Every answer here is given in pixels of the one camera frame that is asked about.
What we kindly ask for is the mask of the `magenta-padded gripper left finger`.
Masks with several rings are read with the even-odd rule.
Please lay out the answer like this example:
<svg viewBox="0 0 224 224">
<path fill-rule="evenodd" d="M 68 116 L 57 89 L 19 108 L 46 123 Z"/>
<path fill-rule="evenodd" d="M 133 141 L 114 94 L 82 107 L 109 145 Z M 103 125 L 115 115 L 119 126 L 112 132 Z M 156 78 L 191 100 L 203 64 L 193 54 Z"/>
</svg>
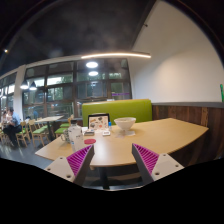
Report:
<svg viewBox="0 0 224 224">
<path fill-rule="evenodd" d="M 82 186 L 93 156 L 94 146 L 88 145 L 68 157 L 58 157 L 45 170 L 76 185 Z"/>
</svg>

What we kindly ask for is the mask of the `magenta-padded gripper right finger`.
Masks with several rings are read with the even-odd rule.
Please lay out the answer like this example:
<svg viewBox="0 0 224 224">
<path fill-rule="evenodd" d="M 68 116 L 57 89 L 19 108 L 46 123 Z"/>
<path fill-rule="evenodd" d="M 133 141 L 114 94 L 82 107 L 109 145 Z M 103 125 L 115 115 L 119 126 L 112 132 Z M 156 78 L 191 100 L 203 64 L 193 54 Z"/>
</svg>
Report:
<svg viewBox="0 0 224 224">
<path fill-rule="evenodd" d="M 168 154 L 157 154 L 135 143 L 132 144 L 132 154 L 144 185 L 183 169 L 183 166 Z"/>
</svg>

